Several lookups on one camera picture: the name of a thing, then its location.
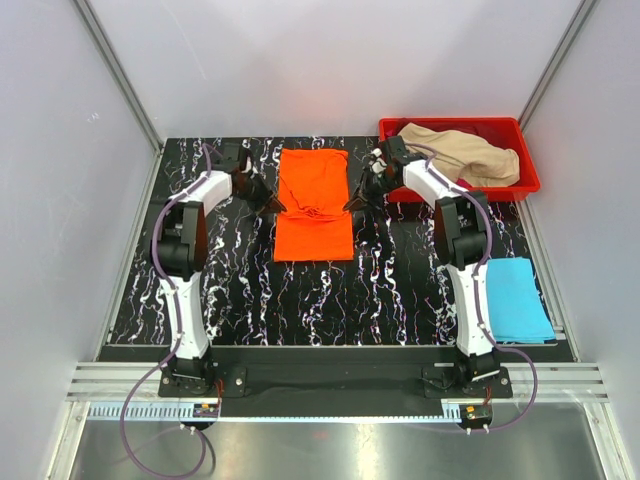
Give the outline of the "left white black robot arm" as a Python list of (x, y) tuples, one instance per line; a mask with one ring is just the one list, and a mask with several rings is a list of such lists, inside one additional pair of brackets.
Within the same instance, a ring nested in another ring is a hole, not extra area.
[(170, 351), (160, 362), (162, 381), (196, 396), (221, 387), (201, 306), (200, 277), (209, 253), (206, 219), (231, 198), (245, 201), (258, 215), (286, 211), (248, 148), (230, 144), (217, 152), (205, 144), (202, 150), (205, 171), (178, 193), (150, 203), (145, 239), (171, 328)]

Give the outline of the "orange t shirt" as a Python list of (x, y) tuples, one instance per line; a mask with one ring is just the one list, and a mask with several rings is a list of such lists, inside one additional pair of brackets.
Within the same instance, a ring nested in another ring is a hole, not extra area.
[(354, 258), (348, 153), (338, 149), (284, 149), (278, 175), (276, 262), (350, 261)]

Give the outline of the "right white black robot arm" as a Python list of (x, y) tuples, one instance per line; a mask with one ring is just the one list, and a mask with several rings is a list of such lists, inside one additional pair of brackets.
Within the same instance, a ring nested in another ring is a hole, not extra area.
[(466, 396), (486, 389), (500, 372), (491, 333), (486, 277), (493, 237), (488, 200), (446, 178), (435, 166), (437, 151), (424, 146), (412, 152), (400, 136), (378, 144), (368, 155), (355, 192), (343, 206), (354, 212), (382, 207), (383, 197), (405, 187), (434, 213), (434, 249), (448, 271), (457, 313), (453, 372), (435, 387), (455, 386)]

